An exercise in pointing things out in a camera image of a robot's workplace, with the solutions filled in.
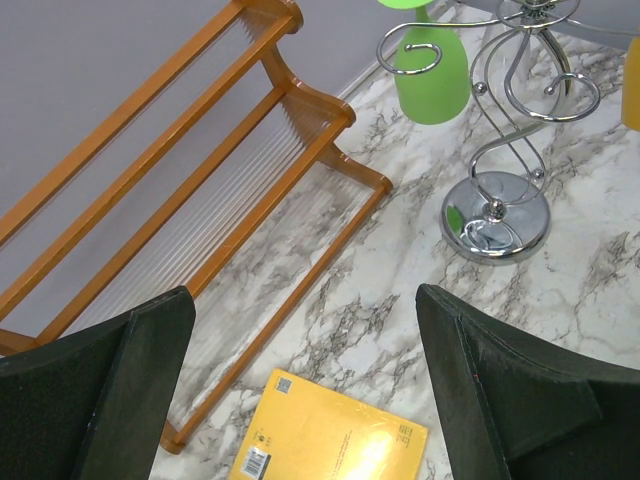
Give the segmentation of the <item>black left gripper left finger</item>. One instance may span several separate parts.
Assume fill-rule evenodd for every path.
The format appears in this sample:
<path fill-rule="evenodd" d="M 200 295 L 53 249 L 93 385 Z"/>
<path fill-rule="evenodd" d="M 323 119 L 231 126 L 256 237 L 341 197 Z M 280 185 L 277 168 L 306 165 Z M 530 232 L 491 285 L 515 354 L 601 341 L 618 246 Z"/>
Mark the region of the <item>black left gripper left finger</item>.
<path fill-rule="evenodd" d="M 179 286 L 2 358 L 2 478 L 148 478 L 195 318 Z"/>

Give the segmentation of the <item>green plastic wine glass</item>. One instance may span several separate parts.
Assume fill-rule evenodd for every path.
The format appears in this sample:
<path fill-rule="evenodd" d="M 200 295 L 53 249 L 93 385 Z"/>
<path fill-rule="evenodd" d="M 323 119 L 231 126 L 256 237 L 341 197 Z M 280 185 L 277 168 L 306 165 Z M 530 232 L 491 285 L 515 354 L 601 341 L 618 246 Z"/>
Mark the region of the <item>green plastic wine glass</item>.
<path fill-rule="evenodd" d="M 394 76 L 402 112 L 411 121 L 436 125 L 455 118 L 470 97 L 468 58 L 452 27 L 437 25 L 427 2 L 381 0 L 394 10 L 412 10 L 413 22 L 390 30 L 379 41 L 379 64 Z"/>

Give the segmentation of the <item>chrome wine glass rack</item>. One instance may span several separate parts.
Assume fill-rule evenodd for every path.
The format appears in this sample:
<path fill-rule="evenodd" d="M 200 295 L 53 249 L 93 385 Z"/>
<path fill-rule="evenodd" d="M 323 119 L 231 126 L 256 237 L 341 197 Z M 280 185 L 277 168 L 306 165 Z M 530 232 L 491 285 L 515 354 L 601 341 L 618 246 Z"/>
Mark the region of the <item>chrome wine glass rack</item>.
<path fill-rule="evenodd" d="M 575 123 L 600 106 L 602 92 L 589 76 L 572 70 L 552 27 L 570 24 L 601 35 L 639 39 L 638 31 L 590 25 L 574 19 L 577 1 L 501 1 L 491 19 L 474 28 L 503 27 L 474 59 L 469 59 L 469 101 L 488 98 L 504 117 L 495 123 L 482 114 L 496 138 L 471 156 L 466 179 L 445 196 L 440 227 L 446 242 L 478 263 L 517 262 L 538 251 L 551 231 L 551 208 L 545 197 L 548 169 L 532 135 L 547 125 Z M 544 93 L 548 110 L 529 108 L 516 94 L 513 78 L 532 41 L 550 56 L 555 77 Z"/>

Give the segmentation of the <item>wooden shelf rack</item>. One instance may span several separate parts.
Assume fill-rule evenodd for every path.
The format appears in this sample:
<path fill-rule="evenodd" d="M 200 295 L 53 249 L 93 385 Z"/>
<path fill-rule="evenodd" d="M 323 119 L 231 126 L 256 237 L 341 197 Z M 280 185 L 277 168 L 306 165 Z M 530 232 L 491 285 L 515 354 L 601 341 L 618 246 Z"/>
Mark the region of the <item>wooden shelf rack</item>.
<path fill-rule="evenodd" d="M 336 145 L 353 109 L 283 60 L 302 24 L 227 2 L 1 219 L 4 355 L 189 291 L 175 455 L 392 188 Z"/>

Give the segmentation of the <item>yellow plastic wine glass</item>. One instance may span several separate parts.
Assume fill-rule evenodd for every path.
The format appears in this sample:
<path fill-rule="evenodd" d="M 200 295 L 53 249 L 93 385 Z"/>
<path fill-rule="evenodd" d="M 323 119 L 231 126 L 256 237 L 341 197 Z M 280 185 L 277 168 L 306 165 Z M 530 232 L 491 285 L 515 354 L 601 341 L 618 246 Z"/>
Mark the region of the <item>yellow plastic wine glass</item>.
<path fill-rule="evenodd" d="M 640 130 L 640 41 L 634 38 L 627 51 L 622 84 L 621 119 L 631 130 Z"/>

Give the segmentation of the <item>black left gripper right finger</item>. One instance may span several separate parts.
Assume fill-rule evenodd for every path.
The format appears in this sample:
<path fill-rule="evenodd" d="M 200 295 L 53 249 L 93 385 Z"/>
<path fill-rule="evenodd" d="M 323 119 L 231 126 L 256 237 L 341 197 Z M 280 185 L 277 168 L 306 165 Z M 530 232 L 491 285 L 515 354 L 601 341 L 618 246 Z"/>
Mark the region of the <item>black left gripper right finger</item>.
<path fill-rule="evenodd" d="M 436 285 L 416 310 L 456 479 L 636 479 L 639 372 L 556 346 Z"/>

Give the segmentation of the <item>yellow book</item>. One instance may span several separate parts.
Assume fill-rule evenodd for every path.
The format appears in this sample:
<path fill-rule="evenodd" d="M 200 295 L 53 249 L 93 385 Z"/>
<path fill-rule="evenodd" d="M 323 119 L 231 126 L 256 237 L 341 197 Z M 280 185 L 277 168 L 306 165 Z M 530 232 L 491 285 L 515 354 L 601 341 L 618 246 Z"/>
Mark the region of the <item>yellow book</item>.
<path fill-rule="evenodd" d="M 415 479 L 424 426 L 281 369 L 269 377 L 230 479 Z"/>

